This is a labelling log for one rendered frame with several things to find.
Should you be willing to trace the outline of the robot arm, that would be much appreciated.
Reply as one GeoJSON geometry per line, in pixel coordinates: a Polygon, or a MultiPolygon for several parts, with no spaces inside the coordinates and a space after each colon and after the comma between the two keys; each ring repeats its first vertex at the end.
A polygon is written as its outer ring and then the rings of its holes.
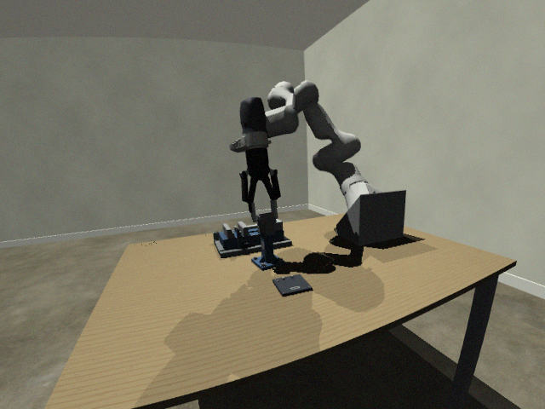
{"type": "Polygon", "coordinates": [[[264,111],[259,97],[241,101],[242,138],[230,144],[229,148],[236,153],[257,147],[267,148],[271,144],[268,138],[296,132],[299,126],[298,113],[303,110],[315,138],[332,141],[313,155],[313,165],[336,178],[349,209],[360,194],[382,191],[371,186],[360,175],[355,164],[344,162],[360,150],[361,143],[357,136],[341,132],[333,125],[318,103],[318,97],[318,89],[311,81],[306,80],[295,89],[283,81],[273,87],[268,95],[267,103],[271,111],[264,111]]]}

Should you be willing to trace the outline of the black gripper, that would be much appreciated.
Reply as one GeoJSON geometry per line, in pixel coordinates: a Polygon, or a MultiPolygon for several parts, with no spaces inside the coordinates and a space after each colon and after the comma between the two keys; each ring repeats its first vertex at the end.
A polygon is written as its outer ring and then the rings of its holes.
{"type": "Polygon", "coordinates": [[[268,195],[270,197],[271,210],[274,214],[275,219],[278,219],[277,211],[277,199],[281,197],[277,170],[271,170],[268,163],[268,154],[267,148],[257,147],[251,148],[245,151],[246,161],[247,161],[247,170],[240,172],[241,182],[242,182],[242,200],[247,202],[249,205],[250,220],[251,222],[256,222],[255,215],[255,189],[256,183],[262,181],[266,187],[268,195]],[[268,174],[270,173],[272,185],[269,179],[268,174]],[[250,175],[250,190],[248,194],[248,174],[250,175]],[[253,180],[253,181],[252,181],[253,180]]]}

